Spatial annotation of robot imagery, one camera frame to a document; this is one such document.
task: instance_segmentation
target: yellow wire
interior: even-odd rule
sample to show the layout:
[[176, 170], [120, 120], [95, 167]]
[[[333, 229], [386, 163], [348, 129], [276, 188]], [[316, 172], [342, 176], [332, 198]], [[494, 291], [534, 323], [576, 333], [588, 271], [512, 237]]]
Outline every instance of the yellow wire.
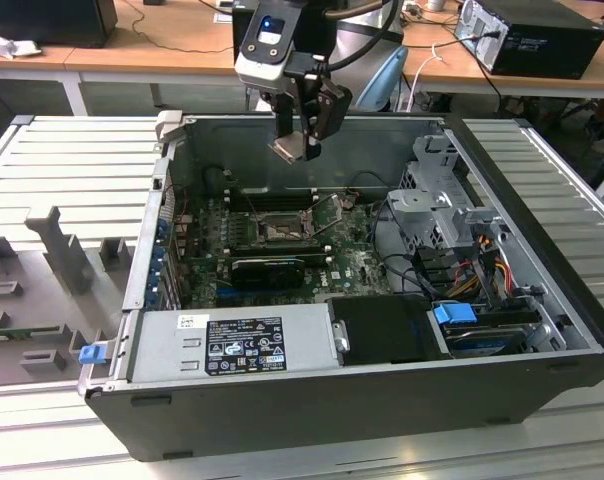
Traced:
[[496, 266], [497, 268], [499, 268], [499, 269], [500, 269], [500, 271], [502, 272], [502, 276], [504, 277], [504, 291], [505, 291], [505, 292], [508, 294], [508, 293], [509, 293], [509, 291], [508, 291], [508, 289], [507, 289], [507, 285], [508, 285], [508, 281], [509, 281], [509, 278], [508, 278], [508, 275], [509, 275], [509, 274], [508, 274], [508, 272], [507, 272], [507, 269], [506, 269], [506, 267], [505, 267], [503, 264], [501, 264], [501, 263], [496, 263], [496, 264], [495, 264], [495, 266]]
[[461, 293], [464, 293], [467, 289], [474, 287], [477, 282], [478, 282], [478, 277], [476, 275], [471, 280], [469, 280], [468, 282], [466, 282], [463, 285], [460, 285], [458, 288], [456, 288], [452, 292], [449, 291], [448, 292], [448, 296], [449, 297], [455, 297], [457, 295], [460, 295]]

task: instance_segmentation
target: sticker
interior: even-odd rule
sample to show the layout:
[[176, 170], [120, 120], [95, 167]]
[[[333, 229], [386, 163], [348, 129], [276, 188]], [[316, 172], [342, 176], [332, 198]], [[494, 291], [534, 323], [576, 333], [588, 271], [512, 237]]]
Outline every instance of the sticker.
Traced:
[[286, 370], [282, 318], [207, 321], [204, 365], [211, 376]]
[[210, 315], [178, 315], [177, 328], [206, 328]]

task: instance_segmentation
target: workbench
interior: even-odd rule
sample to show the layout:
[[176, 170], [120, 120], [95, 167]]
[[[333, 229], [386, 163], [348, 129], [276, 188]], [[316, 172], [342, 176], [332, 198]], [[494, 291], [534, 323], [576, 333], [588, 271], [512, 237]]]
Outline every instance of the workbench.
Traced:
[[[508, 121], [497, 123], [494, 130], [483, 132], [489, 135], [485, 138], [495, 139], [499, 136], [502, 143], [511, 148], [513, 143], [512, 138], [508, 137], [508, 131], [514, 130], [513, 125], [509, 125]], [[14, 217], [19, 216], [22, 214], [17, 211], [20, 208], [14, 207], [36, 205], [39, 201], [46, 200], [44, 197], [50, 199], [51, 195], [55, 195], [55, 201], [62, 211], [67, 208], [71, 213], [69, 207], [79, 207], [82, 210], [72, 213], [83, 216], [81, 226], [96, 225], [97, 222], [104, 224], [109, 220], [114, 229], [109, 234], [125, 238], [127, 245], [135, 245], [137, 233], [127, 233], [124, 228], [135, 222], [139, 225], [140, 214], [125, 210], [128, 210], [127, 207], [141, 205], [140, 200], [133, 197], [145, 191], [145, 188], [139, 186], [139, 182], [144, 180], [143, 177], [149, 176], [149, 171], [145, 168], [152, 163], [153, 158], [155, 142], [150, 137], [153, 125], [154, 119], [151, 117], [38, 117], [33, 119], [28, 128], [19, 127], [21, 132], [17, 132], [17, 126], [9, 127], [0, 140], [0, 182], [11, 181], [18, 175], [28, 178], [21, 178], [19, 185], [14, 180], [0, 191], [0, 214], [16, 210], [9, 213]], [[486, 126], [473, 128], [487, 129]], [[91, 134], [90, 142], [86, 139], [87, 134]], [[118, 149], [115, 145], [117, 142], [124, 142], [125, 145]], [[503, 171], [514, 181], [519, 192], [524, 194], [525, 190], [529, 190], [525, 197], [527, 205], [535, 210], [539, 221], [545, 223], [545, 228], [554, 235], [561, 236], [564, 232], [570, 234], [572, 225], [577, 221], [583, 226], [582, 232], [586, 231], [588, 235], [585, 242], [591, 242], [591, 245], [598, 242], [601, 244], [604, 224], [592, 227], [592, 224], [586, 223], [595, 212], [576, 213], [575, 209], [580, 208], [586, 201], [585, 198], [579, 195], [561, 196], [562, 190], [573, 187], [549, 183], [551, 176], [557, 177], [560, 174], [545, 165], [541, 165], [540, 183], [527, 186], [526, 183], [533, 174], [518, 172], [522, 170], [518, 169], [519, 163], [537, 164], [536, 158], [540, 153], [536, 153], [534, 148], [522, 151], [524, 146], [521, 141], [516, 142], [515, 146], [520, 150], [516, 150], [514, 154], [515, 161], [507, 162], [508, 165], [502, 162], [501, 168], [508, 168]], [[94, 200], [90, 209], [82, 209], [83, 206], [86, 207], [86, 195], [68, 195], [77, 190], [81, 176], [95, 175], [96, 166], [110, 168], [111, 165], [125, 164], [136, 168], [135, 177], [111, 178], [111, 173], [102, 172], [104, 176], [101, 181], [94, 181], [91, 187], [93, 191], [90, 198]], [[52, 175], [54, 165], [62, 166], [56, 168], [56, 173]], [[19, 171], [6, 173], [16, 168]], [[31, 201], [25, 202], [24, 196], [16, 195], [17, 189], [11, 188], [20, 188], [24, 195], [25, 191], [38, 183], [38, 178], [48, 178], [47, 183], [51, 183], [55, 181], [52, 177], [58, 180], [64, 178], [66, 183], [58, 183], [57, 188], [50, 186], [49, 189], [55, 191], [49, 192], [38, 187], [35, 193], [28, 194]], [[126, 188], [123, 188], [124, 180], [128, 184]], [[543, 194], [533, 193], [532, 190], [540, 190], [540, 185], [545, 186], [541, 190]], [[109, 193], [110, 188], [117, 188], [117, 191]], [[565, 199], [564, 205], [558, 198]], [[117, 205], [117, 208], [106, 212], [110, 217], [107, 219], [99, 215], [100, 205]], [[114, 215], [124, 213], [132, 215], [113, 218]], [[3, 221], [4, 217], [0, 215], [0, 225]], [[76, 226], [69, 226], [72, 223], [67, 223], [66, 220], [62, 220], [61, 224], [63, 231], [77, 233], [79, 240], [87, 247], [96, 245], [92, 243], [96, 241], [95, 236], [86, 236]], [[5, 225], [1, 226], [3, 231], [0, 233], [8, 232]], [[26, 245], [32, 243], [32, 239], [24, 238], [26, 229], [12, 230], [15, 236], [11, 238], [11, 242], [21, 251], [34, 246]], [[575, 245], [571, 241], [561, 243], [563, 248]], [[574, 253], [575, 255], [578, 255], [576, 261], [582, 264], [586, 257], [596, 262], [598, 260], [590, 251], [583, 251], [582, 255]], [[597, 278], [594, 271], [590, 272], [589, 278]], [[56, 312], [55, 315], [43, 315], [42, 318], [50, 322], [66, 321], [67, 318], [79, 320], [80, 313], [75, 310], [79, 306]], [[43, 304], [39, 308], [52, 307]], [[451, 405], [452, 408], [455, 407], [454, 398], [451, 398]], [[264, 424], [265, 428], [270, 428], [268, 420]], [[42, 480], [114, 477], [145, 480], [274, 480], [318, 476], [325, 480], [604, 479], [604, 381], [592, 388], [563, 393], [522, 424], [159, 463], [140, 463], [131, 458], [124, 445], [86, 406], [77, 392], [75, 380], [36, 383], [28, 387], [1, 386], [0, 475], [6, 475], [7, 478], [28, 476], [29, 479]]]
[[[588, 18], [604, 15], [604, 4], [563, 0]], [[74, 115], [87, 115], [82, 95], [86, 82], [145, 83], [151, 85], [155, 105], [160, 105], [158, 84], [241, 86], [233, 69], [231, 25], [214, 23], [216, 13], [197, 0], [170, 0], [163, 6], [145, 6], [142, 0], [115, 0], [118, 24], [103, 49], [44, 46], [44, 55], [15, 59], [0, 58], [0, 79], [60, 82]], [[219, 53], [184, 53], [161, 49], [153, 41], [183, 50], [214, 50]], [[456, 12], [450, 1], [445, 11], [425, 17], [441, 22]], [[450, 32], [439, 25], [412, 23], [405, 29], [406, 45], [431, 45], [451, 41]], [[447, 93], [491, 94], [491, 86], [473, 57], [461, 45], [438, 49], [443, 61], [432, 61], [420, 74], [421, 90]], [[404, 73], [412, 79], [430, 49], [410, 49]], [[504, 95], [604, 98], [604, 43], [581, 80], [527, 77], [492, 77]]]

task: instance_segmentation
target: side panel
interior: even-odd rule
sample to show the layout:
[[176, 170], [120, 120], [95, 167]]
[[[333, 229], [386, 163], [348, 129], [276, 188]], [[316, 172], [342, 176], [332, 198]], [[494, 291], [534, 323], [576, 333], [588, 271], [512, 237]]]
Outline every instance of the side panel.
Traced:
[[589, 355], [86, 401], [134, 458], [155, 461], [518, 423], [562, 391], [603, 378], [604, 355]]
[[549, 234], [531, 213], [520, 195], [489, 156], [475, 134], [461, 118], [450, 115], [446, 125], [449, 138], [461, 152], [473, 174], [495, 196], [498, 211], [522, 235], [549, 275], [557, 283], [568, 303], [604, 347], [604, 308], [577, 274]]

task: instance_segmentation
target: blue latch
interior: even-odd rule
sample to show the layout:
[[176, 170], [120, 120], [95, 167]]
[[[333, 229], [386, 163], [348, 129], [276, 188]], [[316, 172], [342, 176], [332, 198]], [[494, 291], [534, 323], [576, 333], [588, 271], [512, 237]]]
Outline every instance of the blue latch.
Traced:
[[443, 323], [476, 323], [478, 321], [470, 303], [442, 303], [433, 310], [433, 313], [440, 325]]
[[106, 363], [106, 345], [85, 345], [78, 357], [80, 365]]

